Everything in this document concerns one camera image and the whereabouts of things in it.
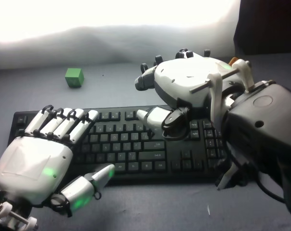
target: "screw hole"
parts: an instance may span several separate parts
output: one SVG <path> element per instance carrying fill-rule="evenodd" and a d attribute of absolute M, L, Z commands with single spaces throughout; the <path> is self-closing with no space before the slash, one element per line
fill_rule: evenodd
<path fill-rule="evenodd" d="M 261 120 L 258 120 L 258 121 L 255 123 L 255 127 L 256 127 L 256 128 L 261 128 L 263 125 L 264 125 L 264 122 L 261 121 Z"/>

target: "white wall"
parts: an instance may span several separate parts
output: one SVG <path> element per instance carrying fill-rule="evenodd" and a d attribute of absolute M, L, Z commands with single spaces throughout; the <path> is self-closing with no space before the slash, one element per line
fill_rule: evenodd
<path fill-rule="evenodd" d="M 240 0 L 0 1 L 0 69 L 234 55 Z"/>

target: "green block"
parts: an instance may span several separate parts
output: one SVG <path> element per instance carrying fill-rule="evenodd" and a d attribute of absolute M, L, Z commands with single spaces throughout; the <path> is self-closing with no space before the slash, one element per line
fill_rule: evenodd
<path fill-rule="evenodd" d="M 68 68 L 65 79 L 70 88 L 80 88 L 84 81 L 84 76 L 80 68 Z"/>

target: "computer keyboard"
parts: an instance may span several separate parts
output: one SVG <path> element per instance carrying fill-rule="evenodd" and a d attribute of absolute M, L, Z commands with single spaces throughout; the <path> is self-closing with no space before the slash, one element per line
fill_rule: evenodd
<path fill-rule="evenodd" d="M 114 163 L 114 181 L 216 178 L 219 173 L 215 167 L 226 158 L 221 134 L 207 119 L 198 118 L 190 121 L 189 137 L 183 141 L 164 141 L 158 135 L 150 139 L 148 128 L 138 121 L 136 112 L 152 107 L 155 106 L 94 109 L 100 113 L 99 120 L 74 149 L 68 174 L 84 175 L 97 164 Z M 36 114 L 37 111 L 14 114 L 8 144 Z"/>

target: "bright light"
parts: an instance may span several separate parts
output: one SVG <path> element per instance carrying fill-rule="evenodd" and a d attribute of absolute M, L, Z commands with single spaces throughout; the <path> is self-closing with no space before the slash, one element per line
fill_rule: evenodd
<path fill-rule="evenodd" d="M 0 42 L 89 26 L 203 26 L 237 0 L 0 0 Z"/>

